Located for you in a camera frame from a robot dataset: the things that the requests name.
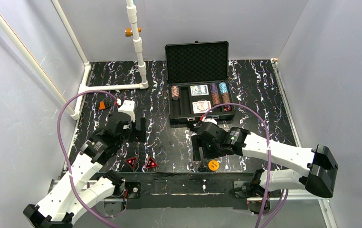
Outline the orange poker chip stack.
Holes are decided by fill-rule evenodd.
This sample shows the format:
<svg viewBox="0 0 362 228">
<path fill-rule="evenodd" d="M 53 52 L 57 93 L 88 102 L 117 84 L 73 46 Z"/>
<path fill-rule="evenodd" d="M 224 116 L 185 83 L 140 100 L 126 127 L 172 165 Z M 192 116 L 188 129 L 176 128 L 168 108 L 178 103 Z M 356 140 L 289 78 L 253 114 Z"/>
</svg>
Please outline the orange poker chip stack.
<svg viewBox="0 0 362 228">
<path fill-rule="evenodd" d="M 179 100 L 180 98 L 180 92 L 179 92 L 179 87 L 176 85 L 173 85 L 171 87 L 171 99 L 173 101 Z"/>
</svg>

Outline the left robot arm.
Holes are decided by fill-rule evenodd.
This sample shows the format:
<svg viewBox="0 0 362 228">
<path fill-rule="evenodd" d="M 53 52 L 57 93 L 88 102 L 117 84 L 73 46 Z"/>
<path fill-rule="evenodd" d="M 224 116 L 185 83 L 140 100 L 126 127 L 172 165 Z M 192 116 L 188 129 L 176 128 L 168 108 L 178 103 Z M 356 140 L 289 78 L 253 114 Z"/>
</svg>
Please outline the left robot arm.
<svg viewBox="0 0 362 228">
<path fill-rule="evenodd" d="M 89 209 L 110 196 L 122 196 L 125 179 L 115 171 L 103 174 L 83 190 L 89 180 L 127 142 L 145 140 L 145 118 L 136 129 L 135 102 L 125 100 L 109 116 L 105 126 L 95 130 L 81 147 L 75 161 L 54 188 L 37 204 L 29 204 L 23 214 L 35 228 L 71 228 Z"/>
</svg>

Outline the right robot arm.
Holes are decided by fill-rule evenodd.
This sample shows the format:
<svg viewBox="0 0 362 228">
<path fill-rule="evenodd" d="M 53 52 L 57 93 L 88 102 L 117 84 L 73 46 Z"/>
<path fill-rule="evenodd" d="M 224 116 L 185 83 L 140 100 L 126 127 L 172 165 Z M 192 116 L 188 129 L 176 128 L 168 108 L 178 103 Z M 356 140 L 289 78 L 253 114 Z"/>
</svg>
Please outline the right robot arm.
<svg viewBox="0 0 362 228">
<path fill-rule="evenodd" d="M 250 182 L 237 187 L 248 198 L 262 197 L 266 190 L 306 190 L 321 198 L 333 197 L 338 164 L 324 145 L 312 149 L 267 141 L 244 128 L 232 127 L 226 131 L 212 119 L 190 129 L 195 133 L 191 142 L 196 162 L 238 155 L 271 159 L 272 163 L 284 167 L 276 171 L 256 170 Z"/>
</svg>

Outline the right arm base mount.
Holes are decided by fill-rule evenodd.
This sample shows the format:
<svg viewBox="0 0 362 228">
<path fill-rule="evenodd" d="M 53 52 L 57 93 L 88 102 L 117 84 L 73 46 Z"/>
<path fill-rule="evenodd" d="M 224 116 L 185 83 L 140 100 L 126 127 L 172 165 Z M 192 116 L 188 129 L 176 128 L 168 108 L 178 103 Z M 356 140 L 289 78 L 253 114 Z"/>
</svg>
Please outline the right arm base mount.
<svg viewBox="0 0 362 228">
<path fill-rule="evenodd" d="M 262 205 L 262 199 L 265 193 L 265 189 L 262 188 L 259 184 L 245 181 L 235 181 L 233 182 L 233 187 L 230 190 L 230 193 L 234 195 L 235 198 L 259 199 L 257 201 L 247 201 L 248 209 L 256 215 L 259 214 Z"/>
</svg>

